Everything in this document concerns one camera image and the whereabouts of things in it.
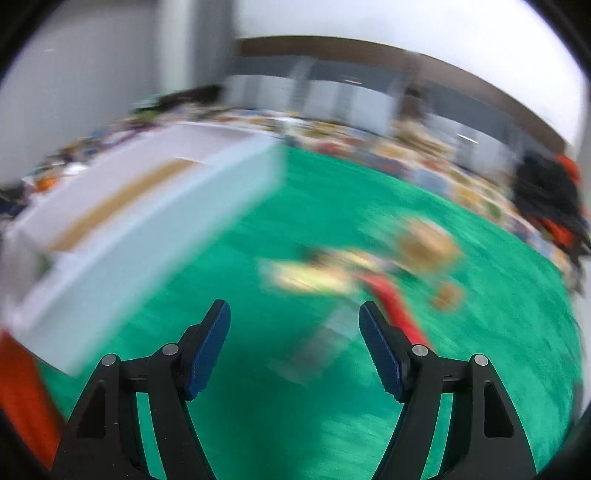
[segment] silver screw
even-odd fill
[[[170,356],[174,355],[176,352],[178,352],[178,345],[176,343],[167,343],[162,347],[162,353],[164,355]]]
[[[117,361],[117,357],[115,355],[113,355],[112,353],[107,353],[101,360],[100,363],[102,363],[104,366],[106,367],[110,367],[111,365],[113,365],[115,362]]]
[[[429,353],[429,349],[424,345],[418,344],[413,346],[413,353],[416,356],[425,356]]]
[[[488,358],[481,354],[474,355],[474,361],[481,367],[488,365]]]

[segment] green table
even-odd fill
[[[190,404],[203,449],[219,480],[369,479],[401,406],[386,394],[359,336],[308,386],[275,375],[285,358],[337,305],[261,283],[259,259],[299,259],[303,245],[373,247],[368,219],[410,212],[441,224],[465,252],[453,277],[466,289],[456,313],[430,306],[431,287],[400,277],[406,301],[437,353],[490,357],[524,425],[540,469],[560,446],[580,378],[579,341],[555,267],[519,239],[461,207],[353,164],[288,150],[285,186],[195,255],[89,359],[77,378],[41,367],[68,416],[100,357],[153,353],[200,321],[216,298],[232,326],[208,388]],[[451,396],[444,395],[424,478],[437,473]],[[138,399],[151,473],[165,478],[149,418]]]

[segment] brown trim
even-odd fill
[[[508,113],[518,127],[552,152],[566,148],[564,139],[549,124],[512,96],[476,75],[427,55],[364,40],[306,35],[244,38],[238,42],[238,51],[244,57],[310,56],[406,72],[419,81],[439,83]]]

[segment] green tablecloth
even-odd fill
[[[400,278],[407,303],[437,353],[490,357],[525,427],[538,469],[560,445],[580,378],[579,343],[558,271],[519,239],[450,202],[386,175],[290,149],[285,186],[162,285],[77,378],[41,367],[68,416],[100,356],[153,353],[199,322],[216,298],[232,326],[208,388],[189,406],[219,480],[371,478],[401,406],[386,394],[361,337],[308,386],[268,367],[285,358],[337,305],[261,283],[260,258],[299,259],[302,245],[370,247],[370,218],[411,212],[449,230],[465,252],[454,278],[466,289],[456,313],[430,306],[431,287]],[[151,473],[165,478],[139,395]],[[424,478],[437,473],[451,408],[444,395]]]

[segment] blue gripper pad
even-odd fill
[[[185,394],[189,401],[207,386],[230,329],[230,305],[224,300],[216,300],[196,329],[193,341],[197,345],[189,346],[189,348],[196,347],[196,351],[190,360],[188,381],[185,386]]]
[[[365,302],[359,310],[359,330],[365,340],[386,392],[400,401],[404,395],[405,368],[388,344],[384,329],[393,328],[373,302]]]

